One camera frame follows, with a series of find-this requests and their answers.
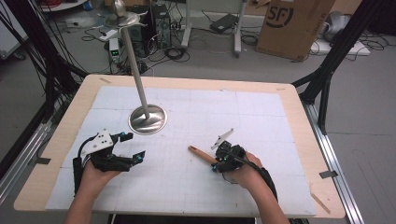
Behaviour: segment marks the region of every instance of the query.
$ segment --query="gray floor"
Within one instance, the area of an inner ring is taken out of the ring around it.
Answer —
[[[248,25],[262,19],[248,19]],[[103,43],[83,42],[83,31],[64,33],[70,52],[91,72],[108,65]],[[291,83],[313,72],[323,56],[310,56],[303,63],[258,53],[243,45],[235,58],[233,39],[193,32],[196,41],[188,49],[185,63],[167,62],[144,76],[184,77]],[[396,38],[389,40],[396,44]],[[396,223],[396,48],[372,51],[356,62],[344,60],[333,79],[329,99],[327,130],[346,180],[365,223]],[[43,91],[30,60],[0,63],[0,158],[13,145],[21,131],[44,102]],[[62,222],[64,213],[19,212],[13,202],[29,175],[29,165],[0,207],[1,223]],[[311,223],[347,223],[345,219],[310,219]],[[106,223],[105,215],[94,215],[94,223]]]

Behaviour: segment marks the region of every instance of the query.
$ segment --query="electronic equipment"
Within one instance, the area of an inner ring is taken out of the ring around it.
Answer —
[[[128,28],[134,47],[134,55],[144,58],[149,55],[149,41],[155,36],[150,6],[134,5],[131,11],[136,14],[147,12],[146,15],[140,16],[140,23],[146,24],[147,26],[131,26]]]
[[[118,141],[124,142],[133,138],[133,133],[110,134],[106,129],[104,129],[96,136],[85,140],[78,149],[78,155],[73,159],[75,193],[77,194],[87,160],[91,160],[93,167],[101,170],[102,172],[128,172],[131,167],[143,162],[145,151],[134,154],[132,158],[118,157],[112,154],[113,148]],[[87,146],[85,151],[87,156],[83,161],[81,158],[81,152],[84,146],[89,142],[91,143]]]
[[[157,45],[159,49],[172,47],[171,39],[171,18],[165,4],[151,6],[152,18],[157,35]]]
[[[238,18],[235,15],[228,13],[227,15],[220,18],[218,21],[210,24],[209,27],[210,29],[218,32],[219,34],[222,34],[224,31],[232,28],[237,21]]]
[[[218,162],[211,164],[212,170],[214,172],[225,173],[237,170],[242,165],[248,165],[259,173],[277,200],[276,187],[268,171],[245,159],[245,156],[246,151],[242,147],[239,145],[232,146],[231,143],[223,141],[216,150],[215,159]]]
[[[111,62],[113,63],[120,62],[120,44],[117,38],[110,38],[108,40],[108,53]]]

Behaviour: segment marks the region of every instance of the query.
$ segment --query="computer tower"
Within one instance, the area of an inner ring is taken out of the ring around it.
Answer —
[[[172,47],[171,39],[171,18],[165,4],[151,6],[152,18],[157,34],[157,44],[159,49]]]
[[[147,12],[146,15],[140,16],[140,23],[146,24],[147,26],[135,25],[128,28],[132,39],[132,45],[134,46],[134,55],[144,58],[149,56],[149,41],[155,36],[150,6],[134,5],[131,11],[136,14]]]

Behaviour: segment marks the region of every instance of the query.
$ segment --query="metal frame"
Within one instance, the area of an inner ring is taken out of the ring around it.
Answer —
[[[59,102],[55,103],[55,111],[61,107]],[[15,183],[19,180],[25,168],[32,160],[36,152],[42,147],[44,139],[50,133],[52,121],[49,119],[47,122],[41,122],[35,129],[34,134],[28,140],[27,144],[22,149],[17,159],[7,170],[6,174],[0,180],[0,206],[12,191]]]
[[[344,173],[341,169],[341,165],[338,162],[337,157],[335,156],[335,152],[332,148],[332,144],[327,135],[323,134],[319,125],[318,125],[318,111],[314,105],[303,104],[305,109],[305,113],[311,123],[312,130],[315,133],[315,136],[318,140],[318,144],[321,148],[323,157],[327,162],[328,168],[330,171],[335,171],[338,176],[333,177],[332,180],[334,185],[338,190],[338,194],[340,195],[341,201],[346,209],[346,215],[349,218],[350,223],[352,224],[363,224],[364,221],[361,217],[361,212],[353,198],[352,192],[347,184],[347,180],[344,176]]]
[[[294,87],[299,87],[309,82],[305,91],[300,93],[300,98],[310,105],[321,92],[318,125],[323,134],[326,134],[326,112],[332,75],[386,1],[390,0],[362,0],[320,67],[308,76],[291,83]]]

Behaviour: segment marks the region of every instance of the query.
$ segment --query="wrist strap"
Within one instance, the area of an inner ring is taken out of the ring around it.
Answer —
[[[273,192],[275,199],[277,200],[277,193],[276,193],[276,188],[274,181],[272,180],[270,173],[265,168],[261,168],[259,171],[260,175],[262,176],[262,179],[265,181],[265,183],[268,185],[270,190]]]

